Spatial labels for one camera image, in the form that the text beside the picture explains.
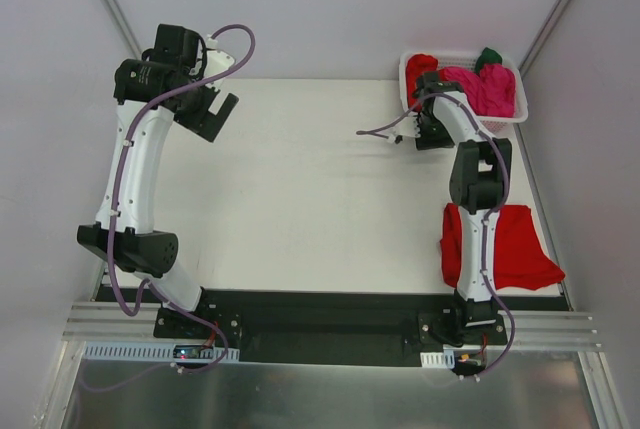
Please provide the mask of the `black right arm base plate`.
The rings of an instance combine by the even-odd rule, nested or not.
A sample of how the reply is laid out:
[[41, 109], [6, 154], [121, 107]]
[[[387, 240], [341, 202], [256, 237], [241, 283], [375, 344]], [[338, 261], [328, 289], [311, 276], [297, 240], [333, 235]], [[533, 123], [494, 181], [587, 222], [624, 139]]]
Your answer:
[[503, 346], [508, 340], [505, 323], [500, 315], [476, 321], [470, 319], [461, 309], [451, 307], [419, 312], [417, 321], [423, 345], [453, 348], [483, 344]]

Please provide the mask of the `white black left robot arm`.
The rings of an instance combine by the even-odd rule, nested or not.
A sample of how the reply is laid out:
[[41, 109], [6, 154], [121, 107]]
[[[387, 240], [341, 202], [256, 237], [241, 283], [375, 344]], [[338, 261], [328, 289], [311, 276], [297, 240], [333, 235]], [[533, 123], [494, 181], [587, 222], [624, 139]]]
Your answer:
[[192, 338], [205, 335], [212, 315], [199, 305], [202, 289], [178, 262], [176, 234], [159, 231], [154, 196], [166, 137], [178, 124], [212, 142], [238, 98], [211, 107], [237, 60], [218, 47], [221, 30], [201, 36], [182, 26], [161, 24], [153, 47], [121, 63], [114, 75], [117, 132], [101, 206], [77, 241], [107, 263], [109, 277], [123, 271], [155, 289], [164, 305], [181, 308], [177, 326]]

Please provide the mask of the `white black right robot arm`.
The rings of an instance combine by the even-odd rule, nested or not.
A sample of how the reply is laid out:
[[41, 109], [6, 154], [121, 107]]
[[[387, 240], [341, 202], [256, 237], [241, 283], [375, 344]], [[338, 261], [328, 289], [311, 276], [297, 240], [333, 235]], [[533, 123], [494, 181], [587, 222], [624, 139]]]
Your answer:
[[461, 347], [502, 323], [494, 280], [500, 210], [510, 188], [512, 145], [498, 138], [471, 110], [462, 86], [436, 71], [416, 80], [419, 150], [456, 149], [449, 180], [461, 223], [461, 266], [450, 310], [429, 324], [436, 341]]

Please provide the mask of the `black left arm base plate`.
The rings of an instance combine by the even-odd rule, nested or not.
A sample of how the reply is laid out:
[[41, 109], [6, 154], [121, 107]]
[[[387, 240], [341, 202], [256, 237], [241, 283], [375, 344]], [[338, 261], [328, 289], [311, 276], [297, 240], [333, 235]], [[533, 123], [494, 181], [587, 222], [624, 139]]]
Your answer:
[[[214, 303], [206, 303], [196, 310], [195, 316], [216, 325], [229, 343], [236, 344], [240, 341], [242, 320], [238, 312], [229, 308], [218, 307]], [[153, 336], [161, 339], [204, 341], [213, 333], [214, 331], [208, 325], [165, 307], [161, 307], [158, 310], [153, 328]]]

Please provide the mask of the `magenta t shirt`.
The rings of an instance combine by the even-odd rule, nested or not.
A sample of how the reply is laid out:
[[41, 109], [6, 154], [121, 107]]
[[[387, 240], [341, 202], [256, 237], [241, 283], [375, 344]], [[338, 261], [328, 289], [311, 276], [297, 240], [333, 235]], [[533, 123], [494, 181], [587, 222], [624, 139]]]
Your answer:
[[438, 71], [443, 81], [457, 82], [478, 116], [512, 118], [516, 112], [516, 78], [503, 65], [486, 65], [479, 74], [448, 66]]

